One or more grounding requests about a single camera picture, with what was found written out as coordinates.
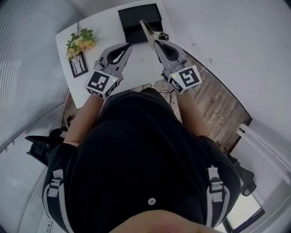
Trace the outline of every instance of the window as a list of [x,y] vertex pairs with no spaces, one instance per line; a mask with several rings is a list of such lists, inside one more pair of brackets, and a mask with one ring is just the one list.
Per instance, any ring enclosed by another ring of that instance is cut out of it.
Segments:
[[258,220],[265,211],[255,197],[240,195],[226,220],[216,228],[221,232],[239,233]]

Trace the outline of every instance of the button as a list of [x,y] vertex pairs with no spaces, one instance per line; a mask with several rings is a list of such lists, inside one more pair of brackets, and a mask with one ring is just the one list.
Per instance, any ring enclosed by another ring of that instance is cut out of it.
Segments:
[[155,204],[155,202],[156,202],[156,200],[154,198],[151,198],[151,199],[149,199],[148,204],[152,206]]

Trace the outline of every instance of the picture frame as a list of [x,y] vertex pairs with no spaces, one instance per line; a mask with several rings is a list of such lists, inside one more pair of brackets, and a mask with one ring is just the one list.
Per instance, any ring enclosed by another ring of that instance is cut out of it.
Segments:
[[88,72],[83,52],[80,52],[77,56],[71,58],[69,63],[74,78]]

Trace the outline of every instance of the strap buckle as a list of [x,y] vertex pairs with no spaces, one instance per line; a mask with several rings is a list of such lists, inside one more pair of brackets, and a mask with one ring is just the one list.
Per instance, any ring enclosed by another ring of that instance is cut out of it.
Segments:
[[210,193],[222,192],[223,187],[224,187],[223,181],[218,177],[213,177],[210,180],[209,192]]
[[59,187],[63,183],[63,170],[53,171],[54,179],[50,181],[48,197],[56,198],[59,194]]

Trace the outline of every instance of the wooden floor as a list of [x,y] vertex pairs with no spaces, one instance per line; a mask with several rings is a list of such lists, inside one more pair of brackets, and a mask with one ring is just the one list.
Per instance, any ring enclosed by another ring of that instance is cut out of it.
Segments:
[[[193,65],[196,65],[198,71],[203,67],[194,59],[189,57]],[[229,152],[237,141],[239,136],[236,134],[236,129],[241,123],[250,123],[251,117],[236,98],[206,69],[200,73],[202,83],[195,89],[191,90],[191,94],[195,99],[198,107],[202,111],[205,120],[211,130],[212,139],[217,143],[223,152]],[[173,87],[164,80],[157,81],[154,88],[157,91],[168,90],[172,91]],[[135,88],[135,91],[141,91],[144,87]],[[169,102],[170,95],[162,94]],[[175,92],[172,94],[174,113],[181,120],[179,108]],[[65,107],[63,126],[66,125],[66,118],[69,115],[75,115],[77,110],[69,95]]]

